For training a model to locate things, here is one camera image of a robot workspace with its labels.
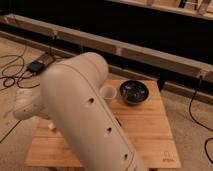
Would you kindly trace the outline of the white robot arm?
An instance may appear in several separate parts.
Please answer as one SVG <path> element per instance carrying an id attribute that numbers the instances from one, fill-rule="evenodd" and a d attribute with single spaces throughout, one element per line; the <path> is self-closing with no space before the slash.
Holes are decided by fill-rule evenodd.
<path id="1" fill-rule="evenodd" d="M 108 65 L 93 52 L 60 61 L 40 78 L 40 92 L 19 90 L 14 117 L 50 119 L 85 171 L 148 171 L 100 95 Z"/>

